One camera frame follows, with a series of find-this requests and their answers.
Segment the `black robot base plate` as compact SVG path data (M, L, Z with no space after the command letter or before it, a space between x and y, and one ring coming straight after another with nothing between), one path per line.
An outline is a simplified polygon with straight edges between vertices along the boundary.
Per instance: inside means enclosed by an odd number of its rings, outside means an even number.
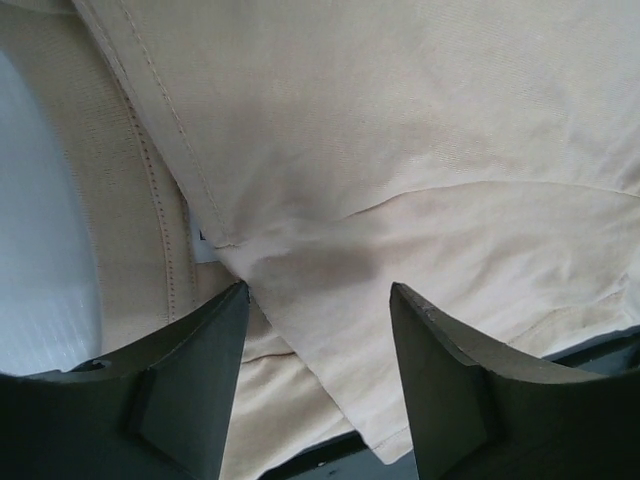
M615 375L639 367L639 329L614 331L546 357L584 371ZM419 477L413 453L383 464L354 431L303 450L261 475L267 480L411 480Z

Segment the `beige t-shirt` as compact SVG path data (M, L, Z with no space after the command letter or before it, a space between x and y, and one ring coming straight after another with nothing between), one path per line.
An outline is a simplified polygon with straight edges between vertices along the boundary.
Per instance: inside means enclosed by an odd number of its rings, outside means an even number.
M242 280L220 475L412 447L389 297L535 356L639 323L635 1L5 1L106 350Z

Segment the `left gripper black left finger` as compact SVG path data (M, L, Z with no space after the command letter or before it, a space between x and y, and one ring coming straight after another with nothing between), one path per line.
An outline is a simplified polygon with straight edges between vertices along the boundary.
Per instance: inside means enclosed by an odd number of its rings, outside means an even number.
M74 369L1 378L5 479L215 479L249 317L238 282Z

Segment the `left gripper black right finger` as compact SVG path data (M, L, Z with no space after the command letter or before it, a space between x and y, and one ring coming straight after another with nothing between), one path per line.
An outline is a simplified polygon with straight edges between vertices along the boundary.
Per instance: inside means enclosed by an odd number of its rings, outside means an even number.
M639 373L601 375L518 351L407 285L390 312L422 479L635 479Z

